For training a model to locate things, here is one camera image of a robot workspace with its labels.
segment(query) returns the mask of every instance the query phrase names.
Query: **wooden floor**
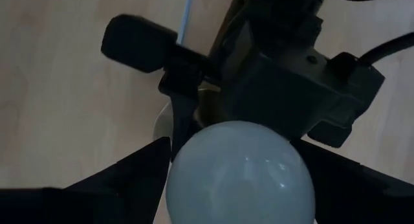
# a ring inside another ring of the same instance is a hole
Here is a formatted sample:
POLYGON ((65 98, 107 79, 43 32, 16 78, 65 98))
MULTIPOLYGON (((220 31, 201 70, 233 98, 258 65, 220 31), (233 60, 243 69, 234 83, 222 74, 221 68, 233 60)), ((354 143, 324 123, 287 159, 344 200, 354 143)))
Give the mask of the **wooden floor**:
MULTIPOLYGON (((207 53, 231 0, 193 0, 184 44, 207 53)), ((185 0, 0 0, 0 186, 67 186, 151 141, 168 99, 160 73, 101 55, 109 20, 139 14, 178 30, 185 0)), ((414 31, 414 0, 326 0, 326 56, 414 31)), ((414 49, 376 68, 386 82, 345 146, 333 150, 414 183, 414 49)), ((156 223, 167 223, 165 207, 156 223)))

